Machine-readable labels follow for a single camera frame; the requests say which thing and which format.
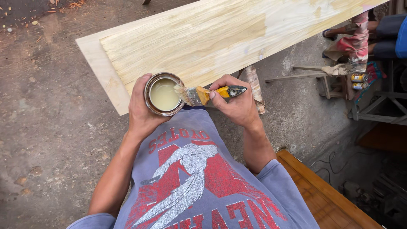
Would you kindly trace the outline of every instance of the tin can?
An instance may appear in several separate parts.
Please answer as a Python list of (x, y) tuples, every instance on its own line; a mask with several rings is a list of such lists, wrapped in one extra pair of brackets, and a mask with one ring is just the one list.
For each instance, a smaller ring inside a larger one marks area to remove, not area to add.
[(160, 79), (171, 79), (176, 84), (178, 84), (180, 86), (184, 86), (184, 83), (182, 82), (182, 80), (178, 76), (176, 76), (172, 73), (157, 73), (157, 74), (153, 75), (147, 81), (146, 86), (144, 88), (144, 99), (146, 101), (146, 105), (150, 109), (150, 111), (152, 111), (154, 114), (158, 114), (158, 115), (165, 116), (165, 117), (173, 116), (182, 109), (185, 102), (182, 101), (180, 98), (178, 101), (178, 104), (172, 110), (160, 110), (156, 106), (154, 106), (153, 102), (151, 101), (151, 96), (150, 96), (151, 87), (154, 85), (155, 82), (157, 82)]
[(365, 82), (368, 79), (368, 74), (364, 73), (353, 73), (350, 79), (353, 82)]
[(353, 83), (352, 88), (355, 90), (362, 90), (369, 86), (368, 83)]

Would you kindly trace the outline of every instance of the foot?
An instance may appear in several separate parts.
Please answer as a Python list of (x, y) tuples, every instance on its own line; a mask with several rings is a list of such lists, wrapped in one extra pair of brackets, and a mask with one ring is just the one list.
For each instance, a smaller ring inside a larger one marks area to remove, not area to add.
[(331, 35), (330, 34), (330, 29), (326, 29), (322, 31), (322, 36), (331, 39), (332, 41), (336, 40), (338, 38), (338, 35)]

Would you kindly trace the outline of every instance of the gray t-shirt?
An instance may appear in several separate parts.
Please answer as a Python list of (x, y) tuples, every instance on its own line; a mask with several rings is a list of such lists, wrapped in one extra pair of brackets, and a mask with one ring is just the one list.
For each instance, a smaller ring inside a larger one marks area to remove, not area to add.
[(181, 110), (141, 144), (130, 195), (115, 219), (86, 216), (68, 229), (319, 228), (285, 168), (253, 176), (229, 154), (205, 110)]

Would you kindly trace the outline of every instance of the man's left hand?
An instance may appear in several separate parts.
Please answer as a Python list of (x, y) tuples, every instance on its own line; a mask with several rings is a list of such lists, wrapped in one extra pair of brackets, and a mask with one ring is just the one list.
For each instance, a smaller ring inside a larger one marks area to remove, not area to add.
[(139, 77), (133, 87), (133, 92), (129, 104), (129, 130), (127, 135), (132, 137), (140, 137), (145, 139), (162, 123), (171, 119), (171, 117), (163, 117), (152, 113), (144, 99), (144, 87), (147, 81), (152, 76), (147, 73)]

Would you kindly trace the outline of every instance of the brush bristles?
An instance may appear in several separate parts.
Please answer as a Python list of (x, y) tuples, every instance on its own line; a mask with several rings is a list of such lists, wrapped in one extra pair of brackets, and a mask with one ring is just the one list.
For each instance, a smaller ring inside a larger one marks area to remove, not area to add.
[(188, 96), (188, 88), (185, 86), (180, 86), (180, 85), (175, 85), (174, 86), (175, 93), (188, 105), (192, 105), (192, 101), (190, 100)]

